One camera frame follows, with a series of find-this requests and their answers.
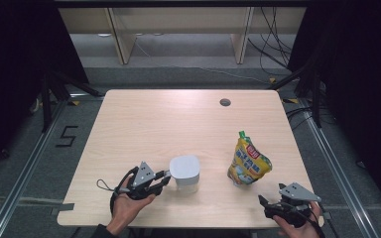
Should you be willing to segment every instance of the wire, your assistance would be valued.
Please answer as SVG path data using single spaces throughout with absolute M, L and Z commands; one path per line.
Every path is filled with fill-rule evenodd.
M 319 224 L 319 219 L 318 219 L 318 217 L 314 214 L 314 212 L 313 212 L 312 210 L 311 210 L 311 215 L 314 216 L 315 221 L 317 222 L 317 224 Z
M 100 186 L 100 185 L 98 184 L 100 181 L 102 181 L 106 187 Z M 114 189 L 110 188 L 110 187 L 107 185 L 107 183 L 106 183 L 103 179 L 99 179 L 99 180 L 97 181 L 97 186 L 100 187 L 101 189 L 104 189 L 104 190 L 114 191 Z
M 293 112 L 296 112 L 296 113 L 299 113 L 301 111 L 309 111 L 311 110 L 312 107 L 301 107 L 301 108 L 297 108 L 297 109 L 294 109 L 294 110 L 291 110 L 291 111 L 288 111 L 286 112 L 286 114 L 293 114 Z M 327 109 L 326 107 L 320 107 L 319 109 L 322 109 L 322 110 L 325 110 Z
M 73 232 L 73 234 L 70 236 L 70 238 L 74 238 L 76 237 L 76 235 L 78 234 L 79 230 L 81 229 L 81 227 L 76 227 L 75 231 Z
M 315 216 L 315 219 L 317 220 L 317 222 L 314 222 L 312 221 L 310 218 L 306 217 L 305 215 L 303 215 L 301 212 L 299 212 L 297 210 L 297 208 L 295 206 L 293 206 L 292 204 L 289 204 L 287 202 L 280 202 L 280 204 L 283 204 L 283 205 L 287 205 L 289 207 L 291 207 L 293 209 L 293 211 L 298 214 L 300 217 L 304 218 L 308 223 L 311 224 L 311 226 L 315 229 L 315 231 L 317 232 L 317 235 L 319 236 L 319 238 L 324 238 L 324 233 L 323 231 L 321 230 L 320 226 L 318 225 L 318 218 Z
M 312 110 L 311 107 L 303 107 L 303 108 L 298 108 L 298 109 L 289 111 L 286 113 L 286 114 L 290 114 L 287 116 L 287 119 L 289 120 L 289 122 L 292 122 L 292 119 L 296 114 L 298 114 L 300 112 L 304 112 L 304 111 L 310 111 L 310 110 Z
M 138 42 L 135 42 L 135 45 L 141 50 L 142 53 L 144 53 L 150 60 L 153 64 L 155 64 L 156 66 L 159 66 L 159 67 L 178 67 L 178 68 L 184 68 L 182 66 L 177 66 L 177 65 L 160 65 L 156 62 L 153 61 L 153 57 L 151 57 L 148 53 L 146 53 L 142 48 L 141 46 L 138 44 Z M 244 79 L 253 79 L 253 80 L 256 80 L 256 81 L 259 81 L 259 82 L 262 82 L 262 83 L 265 83 L 265 84 L 271 84 L 270 82 L 268 81 L 265 81 L 265 80 L 262 80 L 262 79 L 259 79 L 259 78 L 256 78 L 256 77 L 250 77 L 250 76 L 241 76 L 241 75 L 236 75 L 236 74 L 233 74 L 233 73 L 229 73 L 229 72 L 225 72 L 225 71 L 220 71 L 220 70 L 214 70 L 214 69 L 209 69 L 209 68 L 205 68 L 205 67 L 196 67 L 198 69 L 202 69 L 202 70 L 205 70 L 205 71 L 210 71 L 210 72 L 217 72 L 217 73 L 223 73 L 223 74 L 227 74 L 227 75 L 230 75 L 230 76 L 234 76 L 234 77 L 238 77 L 238 78 L 244 78 Z
M 259 49 L 257 46 L 255 46 L 255 44 L 252 43 L 252 41 L 248 38 L 247 41 L 256 49 L 258 50 L 258 52 L 260 52 L 261 54 L 267 56 L 269 59 L 273 60 L 274 62 L 276 62 L 277 64 L 279 64 L 280 66 L 282 67 L 287 67 L 285 64 L 281 63 L 280 61 L 278 61 L 277 59 L 275 59 L 274 57 L 272 57 L 271 55 L 267 54 L 266 52 L 262 51 L 261 49 Z
M 318 202 L 317 204 L 319 205 L 320 209 L 322 210 L 322 213 L 326 213 L 326 210 L 324 209 L 322 204 L 320 202 Z M 335 238 L 339 238 L 339 235 L 338 235 L 338 233 L 336 233 L 335 227 L 333 226 L 330 219 L 327 219 L 327 223 L 329 224 L 330 229 L 332 230 L 333 234 L 335 235 Z
M 276 7 L 273 7 L 273 22 L 272 22 L 272 24 L 270 24 L 270 21 L 269 21 L 268 18 L 266 17 L 265 12 L 264 12 L 264 9 L 263 9 L 262 7 L 261 7 L 261 11 L 262 11 L 262 14 L 263 14 L 263 16 L 264 16 L 265 21 L 267 22 L 268 28 L 269 28 L 269 30 L 270 30 L 270 31 L 269 31 L 269 34 L 268 34 L 268 37 L 267 37 L 267 40 L 265 40 L 265 39 L 263 38 L 262 34 L 261 34 L 261 38 L 262 38 L 262 40 L 265 42 L 264 47 L 263 47 L 263 50 L 265 49 L 265 46 L 268 45 L 268 46 L 271 47 L 272 49 L 279 51 L 280 54 L 281 54 L 281 56 L 282 56 L 282 58 L 283 58 L 283 61 L 285 62 L 285 64 L 288 64 L 287 61 L 289 60 L 289 58 L 288 58 L 288 56 L 287 56 L 286 54 L 289 54 L 289 53 L 286 52 L 286 51 L 283 49 L 282 45 L 285 46 L 285 47 L 286 47 L 287 49 L 289 49 L 289 50 L 291 50 L 291 48 L 288 47 L 286 44 L 284 44 L 284 43 L 279 39 L 279 37 L 278 37 L 277 21 L 276 21 L 277 8 L 276 8 Z M 278 49 L 272 47 L 272 46 L 268 43 L 268 41 L 269 41 L 271 35 L 275 38 L 275 40 L 276 40 L 276 42 L 277 42 L 277 44 L 278 44 L 278 47 L 279 47 Z
M 306 122 L 308 119 L 312 118 L 312 116 L 309 116 L 308 118 L 305 118 L 303 121 L 301 121 L 299 124 L 297 124 L 295 127 L 292 128 L 292 131 L 296 130 L 300 125 L 302 125 L 304 122 Z

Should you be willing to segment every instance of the snack bag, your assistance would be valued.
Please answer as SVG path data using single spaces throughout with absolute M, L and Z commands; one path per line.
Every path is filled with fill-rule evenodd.
M 272 164 L 267 157 L 256 150 L 244 131 L 239 132 L 239 135 L 234 159 L 227 175 L 235 185 L 250 184 L 271 171 Z

